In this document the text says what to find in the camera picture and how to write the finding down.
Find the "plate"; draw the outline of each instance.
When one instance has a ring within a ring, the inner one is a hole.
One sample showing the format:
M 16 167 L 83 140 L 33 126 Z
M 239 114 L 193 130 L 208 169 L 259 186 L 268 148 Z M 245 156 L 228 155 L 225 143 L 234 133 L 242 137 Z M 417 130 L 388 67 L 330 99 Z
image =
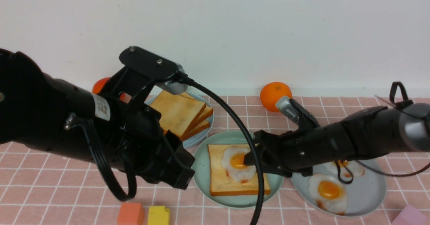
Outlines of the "plate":
M 206 103 L 207 106 L 211 106 L 209 105 L 209 101 L 206 101 L 205 99 L 203 99 L 201 96 L 199 95 L 195 95 L 192 93 L 187 93 L 188 95 L 192 96 L 194 99 L 198 100 L 198 101 L 204 101 Z M 157 96 L 152 97 L 151 99 L 148 99 L 145 104 L 149 105 L 151 104 L 155 98 Z M 189 148 L 192 146 L 197 145 L 199 142 L 201 142 L 204 138 L 207 138 L 209 131 L 212 128 L 212 125 L 214 124 L 214 115 L 212 114 L 212 116 L 209 116 L 208 118 L 206 118 L 206 121 L 209 122 L 210 126 L 209 128 L 206 128 L 205 130 L 201 131 L 200 133 L 197 133 L 196 135 L 190 137 L 189 139 L 185 140 L 182 142 L 182 144 L 184 145 L 184 148 Z
M 363 160 L 361 162 L 376 170 L 381 170 L 374 159 Z M 337 175 L 330 173 L 324 164 L 314 166 L 313 172 L 337 177 Z M 295 173 L 293 174 L 291 181 L 300 195 L 316 209 L 334 216 L 339 216 L 318 208 L 316 202 L 310 197 L 310 194 L 307 191 L 309 178 L 310 177 L 303 177 L 301 174 Z M 348 207 L 345 214 L 341 217 L 364 216 L 373 212 L 382 204 L 382 201 L 385 198 L 385 193 L 387 192 L 385 176 L 376 174 L 368 169 L 365 169 L 363 176 L 354 178 L 354 181 L 351 184 L 344 184 L 344 187 L 348 196 Z
M 211 182 L 211 171 L 209 163 L 209 152 L 208 144 L 246 144 L 246 139 L 243 133 L 240 131 L 228 131 L 217 133 L 210 136 L 208 139 L 203 141 L 202 144 L 197 148 L 194 157 L 195 162 L 192 165 L 192 169 L 196 172 L 194 174 L 194 181 L 198 189 L 213 202 L 229 208 L 244 209 L 255 206 L 257 202 L 257 196 L 245 195 L 245 196 L 211 196 L 210 194 L 210 182 Z M 273 174 L 267 174 L 267 179 L 270 184 L 270 194 L 264 196 L 264 201 L 268 201 L 273 195 L 281 188 L 284 177 Z

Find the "slice of bread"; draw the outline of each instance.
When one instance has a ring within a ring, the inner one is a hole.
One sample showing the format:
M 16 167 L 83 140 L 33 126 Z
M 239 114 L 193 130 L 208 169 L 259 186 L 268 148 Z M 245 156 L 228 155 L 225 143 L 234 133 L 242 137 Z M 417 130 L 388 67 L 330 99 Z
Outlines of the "slice of bread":
M 150 106 L 161 113 L 161 128 L 181 138 L 194 128 L 192 124 L 206 108 L 206 103 L 163 90 Z
M 194 97 L 190 96 L 186 92 L 180 94 L 180 96 L 195 100 Z M 197 127 L 201 122 L 206 120 L 206 118 L 209 118 L 209 116 L 212 116 L 213 113 L 214 113 L 213 109 L 209 106 L 206 106 L 206 108 L 203 110 L 203 112 L 200 114 L 200 116 L 197 118 L 196 122 L 194 123 L 195 127 Z
M 210 124 L 208 121 L 203 120 L 203 122 L 200 122 L 195 128 L 193 128 L 191 131 L 185 133 L 183 136 L 181 136 L 181 141 L 185 141 L 192 136 L 196 135 L 197 133 L 200 133 L 201 131 L 205 130 L 206 128 L 209 128 Z
M 211 196 L 238 196 L 238 195 L 257 195 L 258 179 L 257 173 L 247 183 L 238 183 L 227 176 L 226 169 L 222 167 L 221 160 L 224 151 L 229 147 L 246 147 L 248 144 L 209 144 L 209 159 L 211 164 Z M 264 194 L 270 194 L 270 185 L 267 180 L 267 174 L 264 177 Z

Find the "sticker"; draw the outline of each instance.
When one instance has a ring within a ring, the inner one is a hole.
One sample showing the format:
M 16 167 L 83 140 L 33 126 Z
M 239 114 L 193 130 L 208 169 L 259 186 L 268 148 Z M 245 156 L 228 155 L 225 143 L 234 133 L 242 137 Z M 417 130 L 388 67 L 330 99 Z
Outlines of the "sticker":
M 109 107 L 109 103 L 103 97 L 95 95 L 91 93 L 92 98 L 94 99 L 95 111 L 94 114 L 98 118 L 109 121 L 111 119 L 111 108 Z

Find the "egg white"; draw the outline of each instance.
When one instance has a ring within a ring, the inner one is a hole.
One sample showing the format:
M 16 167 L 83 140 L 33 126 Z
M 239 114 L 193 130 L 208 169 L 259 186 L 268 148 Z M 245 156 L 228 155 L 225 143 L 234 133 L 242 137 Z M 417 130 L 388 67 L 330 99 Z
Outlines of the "egg white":
M 221 164 L 227 170 L 228 176 L 235 182 L 244 183 L 248 182 L 255 175 L 255 165 L 247 166 L 246 168 L 233 168 L 230 164 L 231 157 L 237 153 L 249 153 L 249 149 L 244 147 L 229 147 L 224 151 L 221 159 Z
M 338 175 L 338 168 L 336 167 L 335 162 L 325 163 L 324 166 L 330 173 L 336 176 Z M 348 167 L 354 177 L 360 177 L 364 175 L 364 167 L 359 165 L 356 161 L 348 161 L 346 167 Z M 345 167 L 341 167 L 341 176 L 348 178 L 351 177 L 350 173 L 347 171 L 347 169 L 345 169 Z
M 330 181 L 335 183 L 340 190 L 339 196 L 334 199 L 327 199 L 322 197 L 318 192 L 318 186 L 322 181 Z M 316 173 L 310 177 L 308 184 L 309 186 L 307 189 L 309 191 L 309 194 L 312 199 L 315 200 L 319 208 L 337 215 L 343 215 L 346 212 L 348 207 L 348 197 L 345 192 L 345 188 L 336 177 Z

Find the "orange block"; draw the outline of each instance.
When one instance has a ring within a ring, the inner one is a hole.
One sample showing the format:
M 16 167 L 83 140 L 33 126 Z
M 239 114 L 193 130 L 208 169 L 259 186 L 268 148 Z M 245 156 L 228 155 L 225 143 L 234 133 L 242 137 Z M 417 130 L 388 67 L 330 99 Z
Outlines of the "orange block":
M 118 225 L 142 225 L 145 213 L 140 203 L 124 202 L 118 215 Z

